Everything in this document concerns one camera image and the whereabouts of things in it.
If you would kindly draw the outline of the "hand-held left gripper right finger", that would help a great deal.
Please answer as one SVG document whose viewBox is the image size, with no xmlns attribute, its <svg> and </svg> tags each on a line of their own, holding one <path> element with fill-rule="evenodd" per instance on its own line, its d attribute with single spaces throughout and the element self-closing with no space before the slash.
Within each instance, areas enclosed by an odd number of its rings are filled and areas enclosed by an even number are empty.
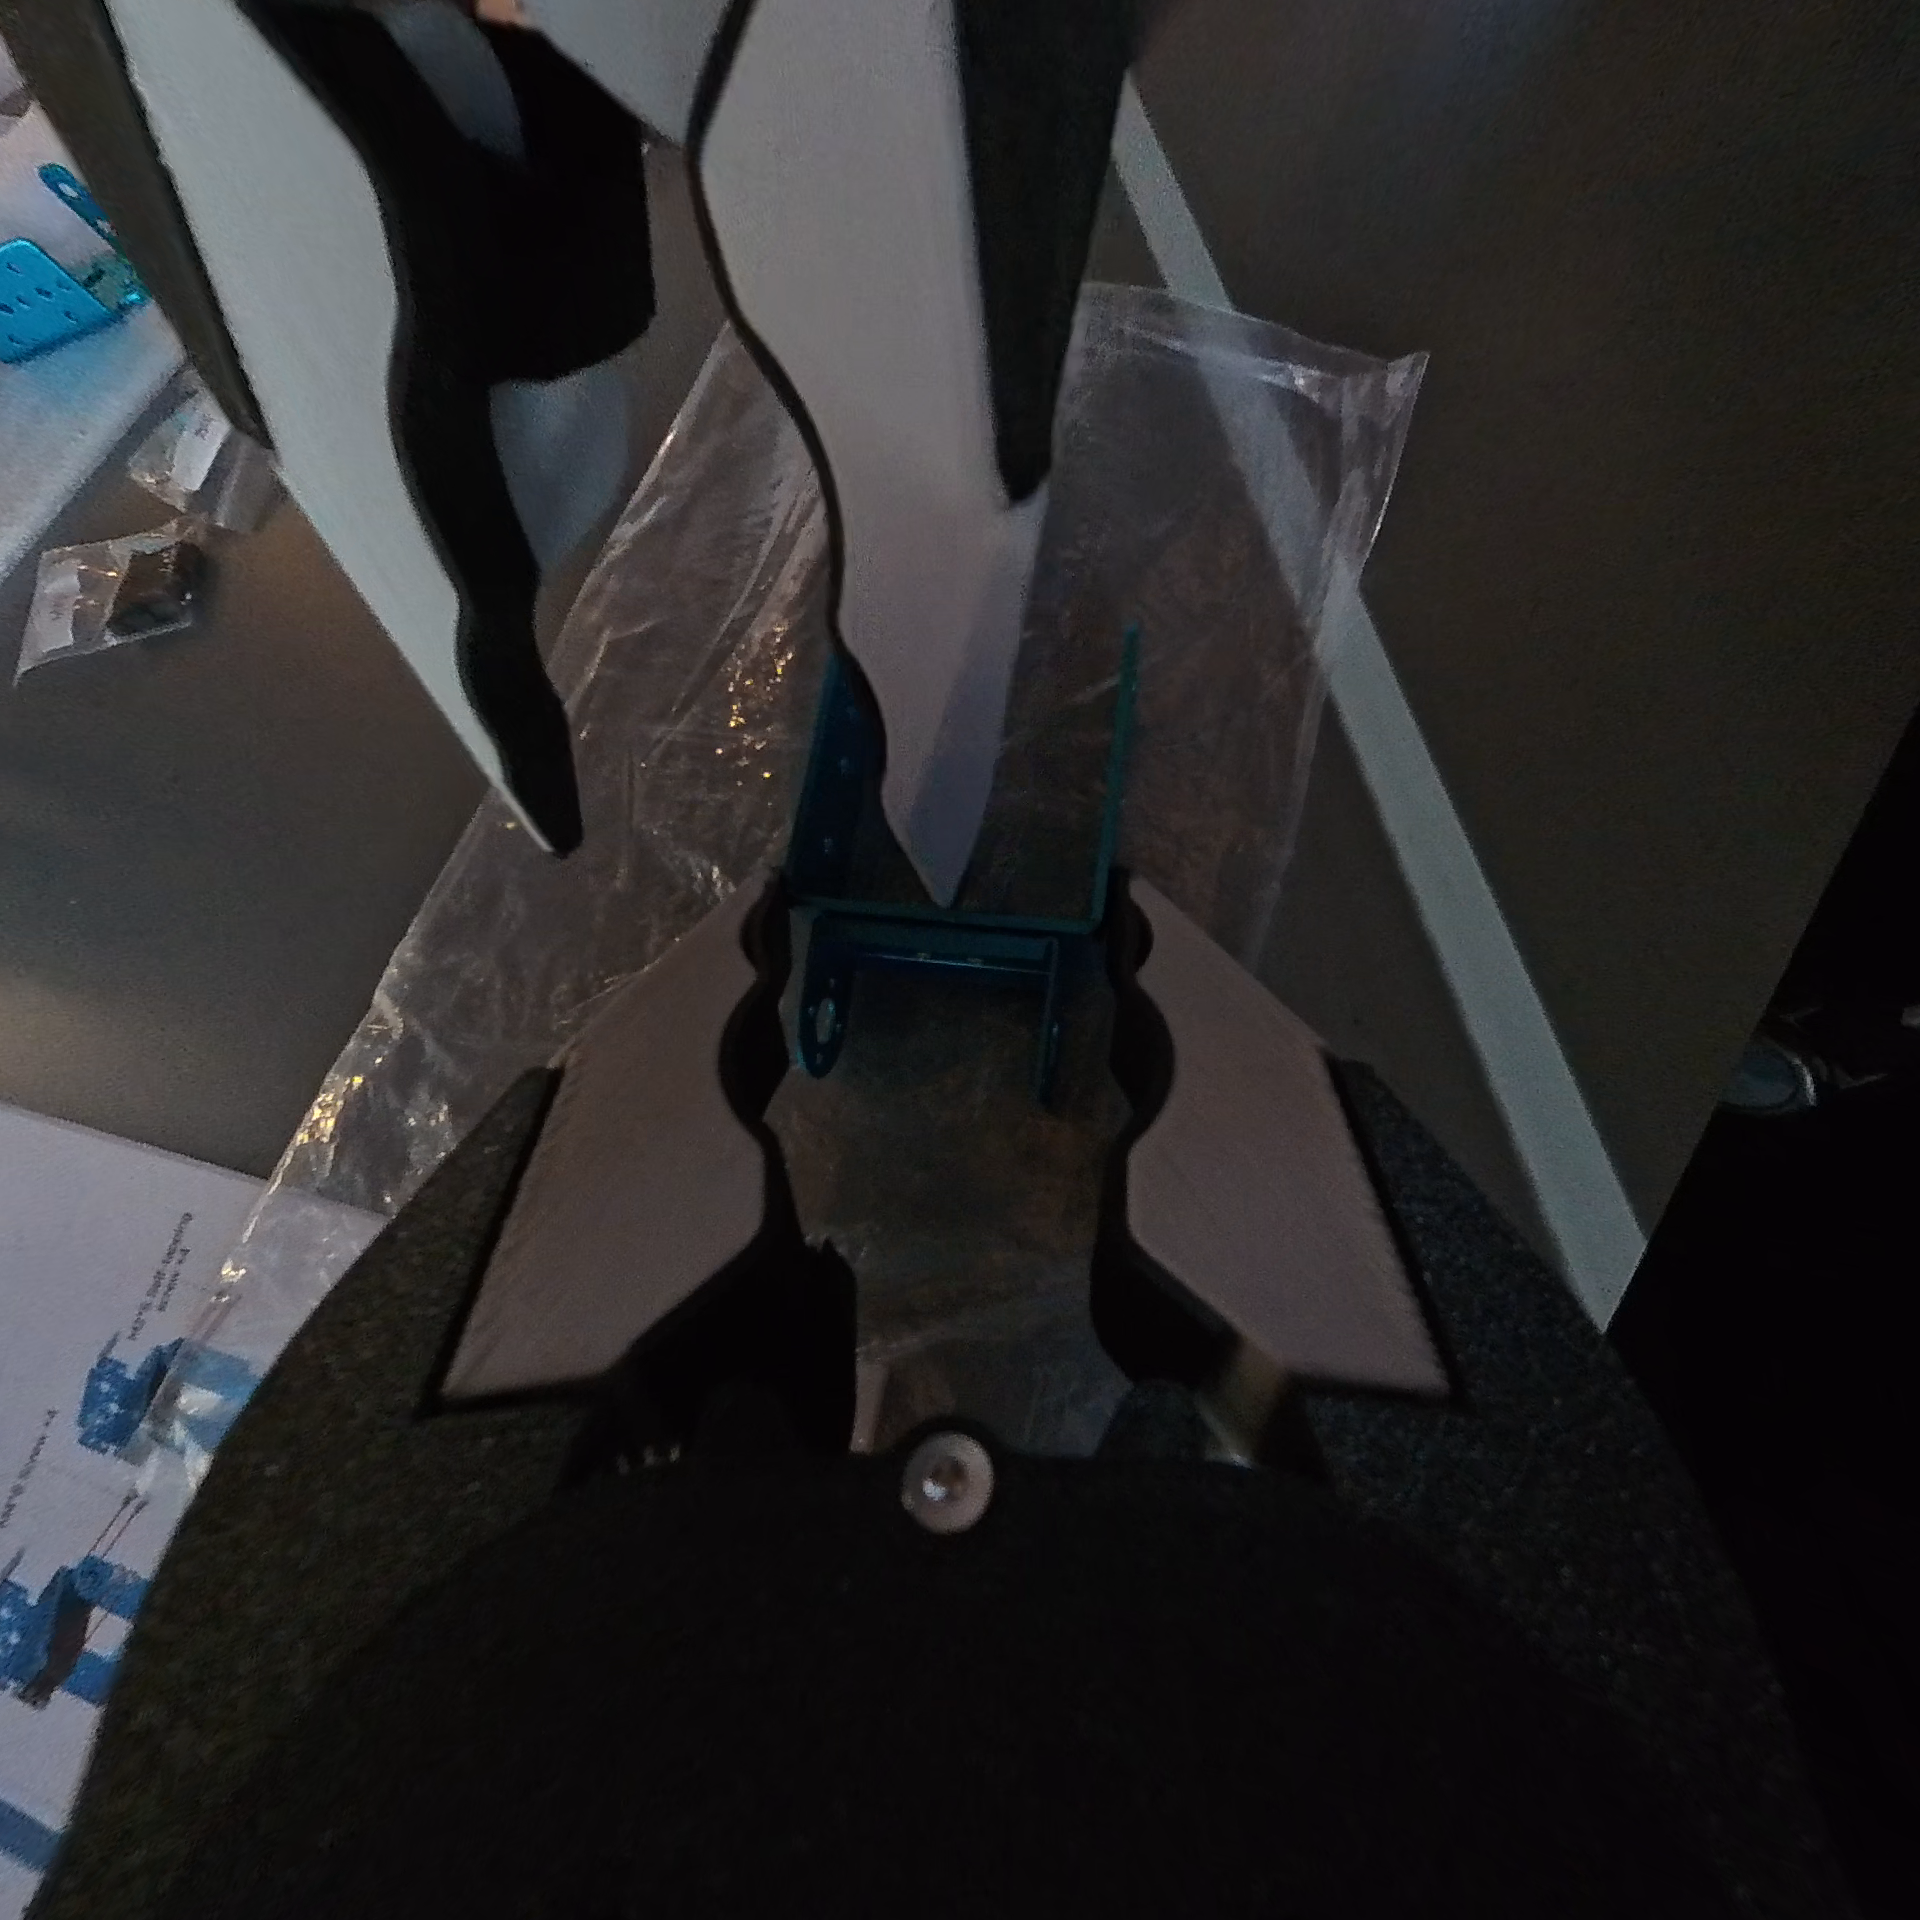
<svg viewBox="0 0 1920 1920">
<path fill-rule="evenodd" d="M 1327 1052 L 1161 889 L 1106 889 L 1106 1074 L 1088 1328 L 1131 1381 L 1233 1360 L 1353 1394 L 1453 1394 Z"/>
</svg>

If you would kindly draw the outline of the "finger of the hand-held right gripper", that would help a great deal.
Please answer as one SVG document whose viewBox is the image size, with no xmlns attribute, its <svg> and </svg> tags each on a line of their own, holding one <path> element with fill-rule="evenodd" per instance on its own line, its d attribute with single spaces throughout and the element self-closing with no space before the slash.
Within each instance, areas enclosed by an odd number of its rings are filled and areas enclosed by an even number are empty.
<svg viewBox="0 0 1920 1920">
<path fill-rule="evenodd" d="M 955 7 L 746 7 L 700 137 L 718 259 L 815 433 L 837 640 L 929 898 L 974 864 L 1043 536 L 994 467 Z"/>
<path fill-rule="evenodd" d="M 545 850 L 586 843 L 452 247 L 245 7 L 108 7 L 280 482 Z"/>
</svg>

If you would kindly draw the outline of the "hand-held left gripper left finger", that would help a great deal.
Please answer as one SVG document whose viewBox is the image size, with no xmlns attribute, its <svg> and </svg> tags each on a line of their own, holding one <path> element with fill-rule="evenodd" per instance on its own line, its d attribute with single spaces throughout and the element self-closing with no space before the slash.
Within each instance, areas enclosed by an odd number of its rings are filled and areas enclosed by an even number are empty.
<svg viewBox="0 0 1920 1920">
<path fill-rule="evenodd" d="M 787 1214 L 787 889 L 741 881 L 557 1058 L 440 1409 L 603 1381 Z"/>
</svg>

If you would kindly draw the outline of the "clear plastic bag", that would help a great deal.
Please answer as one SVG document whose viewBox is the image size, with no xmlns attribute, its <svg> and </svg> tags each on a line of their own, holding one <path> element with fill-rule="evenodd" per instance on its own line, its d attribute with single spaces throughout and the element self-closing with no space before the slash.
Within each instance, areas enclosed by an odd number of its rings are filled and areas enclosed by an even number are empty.
<svg viewBox="0 0 1920 1920">
<path fill-rule="evenodd" d="M 994 796 L 974 914 L 1081 918 L 1139 623 L 1112 876 L 1161 889 L 1264 965 L 1325 708 L 1325 616 L 1369 548 L 1421 355 L 1369 362 L 1161 292 L 1096 286 L 1067 353 Z M 826 644 L 826 510 L 796 429 L 721 342 L 567 631 L 586 844 L 473 827 L 390 981 L 391 1052 L 346 1101 L 332 1177 L 397 1123 L 433 1155 L 309 1318 L 285 1369 L 342 1369 L 360 1417 L 433 1440 L 501 1427 L 677 1457 L 718 1391 L 767 1394 L 815 1449 L 957 1414 L 1052 1436 L 1112 1409 L 1088 1242 L 1128 1101 L 1106 1074 L 1105 938 L 1067 960 L 1054 1096 L 1031 1096 L 1037 992 L 858 969 L 839 1062 L 794 1052 L 806 914 L 787 895 L 787 1080 L 767 1096 L 787 1214 L 603 1381 L 440 1409 L 433 1378 L 586 1019 L 751 876 L 778 876 Z M 1255 1360 L 1187 1391 L 1226 1457 L 1309 1449 L 1306 1391 Z"/>
</svg>

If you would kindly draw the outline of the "blue metal bracket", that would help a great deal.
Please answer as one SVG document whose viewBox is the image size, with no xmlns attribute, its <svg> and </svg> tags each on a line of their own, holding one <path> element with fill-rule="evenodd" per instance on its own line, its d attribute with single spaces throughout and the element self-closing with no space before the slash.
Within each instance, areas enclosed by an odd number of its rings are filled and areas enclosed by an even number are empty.
<svg viewBox="0 0 1920 1920">
<path fill-rule="evenodd" d="M 1081 918 L 906 909 L 854 895 L 858 827 L 877 819 L 877 717 L 854 690 L 854 672 L 826 660 L 778 864 L 794 914 L 806 914 L 813 926 L 794 1019 L 794 1052 L 813 1080 L 839 1062 L 858 969 L 899 969 L 979 992 L 1037 992 L 1043 1013 L 1031 1096 L 1054 1096 L 1067 960 L 1081 960 L 1105 938 L 1131 722 L 1139 623 L 1119 631 L 1105 811 L 1088 843 L 1088 909 Z"/>
</svg>

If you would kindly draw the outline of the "small labelled plastic bag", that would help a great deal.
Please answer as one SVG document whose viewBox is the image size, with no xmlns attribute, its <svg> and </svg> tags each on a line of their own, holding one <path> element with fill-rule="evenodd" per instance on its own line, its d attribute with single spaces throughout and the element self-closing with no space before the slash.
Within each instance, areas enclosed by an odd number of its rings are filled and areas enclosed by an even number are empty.
<svg viewBox="0 0 1920 1920">
<path fill-rule="evenodd" d="M 173 412 L 133 446 L 133 482 L 218 536 L 248 536 L 285 499 L 274 455 L 227 422 L 212 393 L 193 385 Z"/>
</svg>

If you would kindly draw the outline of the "blue metal box part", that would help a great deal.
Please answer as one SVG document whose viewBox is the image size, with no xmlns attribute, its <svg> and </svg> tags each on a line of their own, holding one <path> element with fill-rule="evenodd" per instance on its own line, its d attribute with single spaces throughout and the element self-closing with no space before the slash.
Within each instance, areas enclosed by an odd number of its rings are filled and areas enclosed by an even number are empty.
<svg viewBox="0 0 1920 1920">
<path fill-rule="evenodd" d="M 84 268 L 52 262 L 35 236 L 0 247 L 0 362 L 19 371 L 75 343 L 144 307 L 149 286 L 127 259 L 102 248 Z"/>
</svg>

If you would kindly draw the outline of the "small bag with black part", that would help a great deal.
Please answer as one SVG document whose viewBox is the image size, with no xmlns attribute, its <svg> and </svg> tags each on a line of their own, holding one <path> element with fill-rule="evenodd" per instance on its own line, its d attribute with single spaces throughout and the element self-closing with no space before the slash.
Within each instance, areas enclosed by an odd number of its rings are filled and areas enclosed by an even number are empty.
<svg viewBox="0 0 1920 1920">
<path fill-rule="evenodd" d="M 35 596 L 10 682 L 173 640 L 195 619 L 208 548 L 193 517 L 115 544 L 64 544 L 35 560 Z"/>
</svg>

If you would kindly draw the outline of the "black round badge reel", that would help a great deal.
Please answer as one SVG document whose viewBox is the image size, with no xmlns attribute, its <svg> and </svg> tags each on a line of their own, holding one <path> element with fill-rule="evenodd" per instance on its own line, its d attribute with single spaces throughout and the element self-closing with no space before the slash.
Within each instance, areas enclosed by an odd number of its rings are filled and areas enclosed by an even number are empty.
<svg viewBox="0 0 1920 1920">
<path fill-rule="evenodd" d="M 1719 1108 L 1731 1112 L 1815 1112 L 1851 1093 L 1916 1085 L 1920 1074 L 1920 1009 L 1842 1009 L 1815 1003 L 1773 1013 L 1736 1058 Z"/>
</svg>

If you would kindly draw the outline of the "white assembly instruction booklet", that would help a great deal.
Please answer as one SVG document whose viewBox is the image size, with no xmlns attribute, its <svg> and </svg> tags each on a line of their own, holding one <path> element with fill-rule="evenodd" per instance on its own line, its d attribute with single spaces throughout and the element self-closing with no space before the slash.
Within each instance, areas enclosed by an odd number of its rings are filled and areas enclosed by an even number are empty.
<svg viewBox="0 0 1920 1920">
<path fill-rule="evenodd" d="M 179 1513 L 227 1427 L 384 1232 L 293 1190 L 293 1295 L 218 1312 L 269 1186 L 75 1123 L 0 1123 L 0 1890 L 24 1915 Z"/>
</svg>

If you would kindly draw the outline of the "person's black clothing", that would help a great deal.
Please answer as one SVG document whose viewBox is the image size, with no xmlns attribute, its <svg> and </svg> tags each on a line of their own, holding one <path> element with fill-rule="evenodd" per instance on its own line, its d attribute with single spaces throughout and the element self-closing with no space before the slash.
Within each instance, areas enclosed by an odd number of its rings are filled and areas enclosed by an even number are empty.
<svg viewBox="0 0 1920 1920">
<path fill-rule="evenodd" d="M 1767 1019 L 1920 1003 L 1916 942 L 1916 780 L 1889 775 Z M 1709 1108 L 1618 1312 L 1759 1612 L 1862 1915 L 1920 1909 L 1916 1295 L 1920 1080 L 1781 1123 Z"/>
</svg>

